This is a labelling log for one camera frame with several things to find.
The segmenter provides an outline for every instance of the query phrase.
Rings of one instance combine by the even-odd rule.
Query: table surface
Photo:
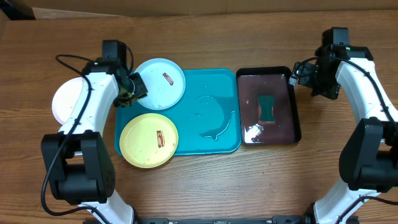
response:
[[[349,27],[351,44],[367,46],[391,101],[398,104],[398,11],[132,17],[67,21],[11,21],[0,43],[0,222],[81,223],[81,211],[51,217],[40,206],[44,134],[60,125],[52,116],[57,88],[76,76],[57,54],[101,56],[101,41],[118,39],[134,52],[135,66],[168,58],[183,69],[285,65],[313,55],[321,34]],[[83,62],[67,60],[83,68]],[[344,90],[337,100],[296,89],[302,140],[290,146],[244,146],[232,154],[174,157],[158,169],[137,169],[114,150],[116,110],[104,141],[116,169],[116,189],[141,217],[261,218],[302,214],[339,178],[338,158],[355,129]],[[398,200],[393,189],[381,197]],[[49,207],[70,206],[47,191]],[[396,223],[397,208],[369,202],[363,223]]]

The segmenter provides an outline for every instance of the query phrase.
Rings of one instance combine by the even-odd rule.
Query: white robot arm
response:
[[[384,102],[389,107],[391,116],[394,120],[398,120],[398,111],[388,99],[386,92],[377,78],[374,62],[366,58],[351,58],[350,61],[370,73],[382,93]],[[388,121],[375,89],[361,71],[346,62],[341,62],[337,69],[336,80],[347,94],[357,123],[362,118],[370,117],[376,117],[381,121]],[[340,215],[360,196],[378,196],[379,194],[380,192],[374,189],[350,190],[348,184],[339,178],[338,182],[326,196],[315,203],[313,208],[315,219],[319,224],[335,224],[341,218],[341,223],[345,224],[347,218],[362,206],[363,203],[359,202],[345,217],[340,217]]]
[[[114,168],[102,140],[110,107],[130,106],[147,93],[140,75],[130,75],[126,68],[126,48],[129,49],[117,40],[105,40],[102,58],[95,61],[85,59],[89,62],[81,73],[85,76],[83,88],[70,117],[58,134],[46,134],[42,140],[53,196],[88,209],[102,224],[137,223],[133,208],[124,203],[114,189]],[[61,151],[64,141],[66,149]],[[84,163],[67,164],[65,159],[75,156],[83,156]],[[44,195],[42,203],[46,212],[62,215],[50,211],[43,199]]]
[[[370,51],[350,46],[347,28],[325,31],[315,55],[296,63],[289,82],[295,85],[299,79],[301,85],[313,89],[313,96],[332,100],[337,99],[342,86],[357,128],[341,153],[340,179],[314,204],[311,224],[345,224],[367,201],[363,198],[378,196],[398,184],[393,149],[378,152],[380,142],[393,147],[397,142],[394,121],[398,120],[398,111],[377,78]],[[315,59],[315,65],[307,63]]]

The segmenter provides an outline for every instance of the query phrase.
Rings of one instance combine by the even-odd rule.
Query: white paper plate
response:
[[[164,110],[175,105],[185,91],[185,76],[174,62],[164,59],[150,59],[136,69],[141,75],[148,96],[138,100],[151,110]]]
[[[72,78],[55,92],[52,98],[52,114],[60,124],[65,124],[72,114],[73,108],[83,88],[83,78]]]

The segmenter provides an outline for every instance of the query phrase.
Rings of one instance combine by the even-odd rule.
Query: sponge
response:
[[[275,123],[273,114],[275,98],[270,95],[259,96],[259,121],[260,123]]]

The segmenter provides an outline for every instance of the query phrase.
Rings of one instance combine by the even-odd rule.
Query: teal tray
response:
[[[166,110],[150,110],[139,103],[118,108],[114,146],[121,155],[119,139],[133,118],[158,113],[177,127],[179,141],[175,156],[234,152],[241,145],[241,120],[235,74],[228,69],[184,70],[185,92]]]

